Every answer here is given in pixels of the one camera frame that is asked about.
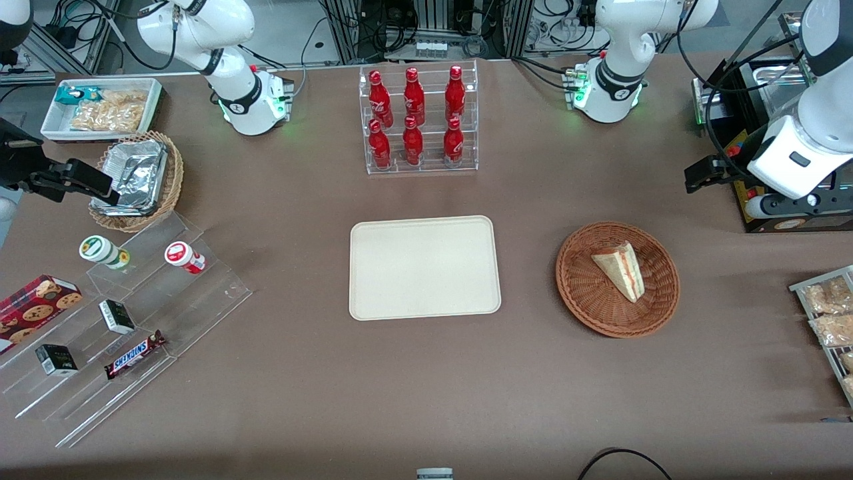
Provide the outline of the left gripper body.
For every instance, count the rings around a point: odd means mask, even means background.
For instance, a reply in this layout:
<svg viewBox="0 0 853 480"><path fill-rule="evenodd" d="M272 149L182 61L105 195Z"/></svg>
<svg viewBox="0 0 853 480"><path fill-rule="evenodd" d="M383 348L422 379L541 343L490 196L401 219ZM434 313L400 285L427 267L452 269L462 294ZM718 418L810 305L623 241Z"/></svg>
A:
<svg viewBox="0 0 853 480"><path fill-rule="evenodd" d="M722 146L723 151L730 158L729 165L726 167L726 172L723 175L723 179L719 181L719 183L733 183L735 181L743 181L747 187L752 186L761 186L765 187L765 182L759 180L755 174L749 173L747 170L747 166L756 156L759 154L760 149L762 148L762 143L764 142L764 136L766 134L768 126L762 125L760 128L756 129L752 133L749 133L745 137L743 134L746 133L745 130L741 131L742 135L737 134L737 136L725 135L718 136L718 142L720 146ZM740 149L737 154L731 154L729 152L728 145L731 143L733 146L740 145Z"/></svg>

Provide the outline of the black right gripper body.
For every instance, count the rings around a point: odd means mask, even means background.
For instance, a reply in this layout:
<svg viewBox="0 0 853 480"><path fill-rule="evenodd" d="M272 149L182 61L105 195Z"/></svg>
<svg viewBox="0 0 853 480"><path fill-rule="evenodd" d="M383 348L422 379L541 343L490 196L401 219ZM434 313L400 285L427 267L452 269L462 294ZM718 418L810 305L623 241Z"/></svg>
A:
<svg viewBox="0 0 853 480"><path fill-rule="evenodd" d="M18 189L18 183L30 179L31 174L47 169L43 141L36 139L1 119L1 186Z"/></svg>

